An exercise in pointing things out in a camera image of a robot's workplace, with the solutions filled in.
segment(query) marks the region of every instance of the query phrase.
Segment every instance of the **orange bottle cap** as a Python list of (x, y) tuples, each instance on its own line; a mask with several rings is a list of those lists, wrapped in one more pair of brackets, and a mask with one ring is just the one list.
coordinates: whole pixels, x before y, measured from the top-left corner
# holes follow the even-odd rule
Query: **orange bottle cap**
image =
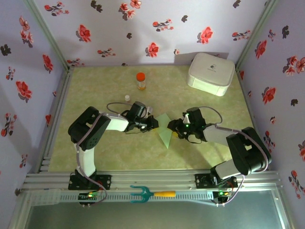
[(138, 81), (144, 81), (145, 80), (145, 74), (144, 73), (138, 73), (137, 74), (137, 80)]

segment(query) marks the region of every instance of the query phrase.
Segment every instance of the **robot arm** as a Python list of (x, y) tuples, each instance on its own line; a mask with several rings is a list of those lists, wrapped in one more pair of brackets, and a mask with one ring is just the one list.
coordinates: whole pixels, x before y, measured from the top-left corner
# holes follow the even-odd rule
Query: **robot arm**
[(158, 127), (158, 121), (151, 115), (143, 117), (147, 112), (144, 104), (135, 102), (130, 110), (122, 114), (100, 113), (94, 107), (88, 107), (69, 127), (68, 134), (74, 147), (79, 153), (79, 164), (77, 167), (78, 175), (92, 176), (96, 172), (94, 165), (94, 148), (106, 130), (117, 130), (128, 132), (134, 128), (141, 132), (150, 131)]
[(271, 156), (256, 131), (247, 127), (241, 131), (207, 124), (198, 107), (183, 113), (183, 119), (172, 120), (168, 128), (178, 137), (189, 141), (190, 135), (204, 142), (216, 142), (228, 146), (232, 159), (211, 168), (210, 183), (217, 185), (239, 174), (248, 175), (271, 163)]

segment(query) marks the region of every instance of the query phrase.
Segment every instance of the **white plastic box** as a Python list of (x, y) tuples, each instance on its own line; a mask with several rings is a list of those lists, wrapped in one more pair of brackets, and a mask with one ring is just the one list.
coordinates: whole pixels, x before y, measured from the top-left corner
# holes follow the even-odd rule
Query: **white plastic box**
[(190, 66), (187, 84), (223, 96), (231, 84), (234, 72), (235, 65), (232, 61), (200, 52)]

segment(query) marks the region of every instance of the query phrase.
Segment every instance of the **small plastic bottle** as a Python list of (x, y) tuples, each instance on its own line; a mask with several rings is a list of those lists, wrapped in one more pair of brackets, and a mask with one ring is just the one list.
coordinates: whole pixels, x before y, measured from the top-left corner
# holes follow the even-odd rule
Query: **small plastic bottle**
[(125, 102), (126, 103), (130, 103), (130, 96), (129, 95), (125, 95)]
[(144, 90), (146, 88), (146, 82), (145, 82), (145, 74), (144, 73), (138, 73), (137, 74), (137, 84), (139, 90)]

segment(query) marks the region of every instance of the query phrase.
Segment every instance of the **floral wallpaper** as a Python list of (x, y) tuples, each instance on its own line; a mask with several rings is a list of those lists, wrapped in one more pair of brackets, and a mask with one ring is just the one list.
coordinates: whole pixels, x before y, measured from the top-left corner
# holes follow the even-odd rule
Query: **floral wallpaper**
[(279, 1), (240, 67), (255, 126), (272, 155), (271, 168), (279, 171), (296, 228), (305, 225), (303, 3)]
[(197, 52), (237, 62), (266, 0), (33, 2), (74, 67), (190, 64)]
[(6, 229), (26, 174), (36, 166), (64, 70), (24, 3), (1, 3), (0, 228)]

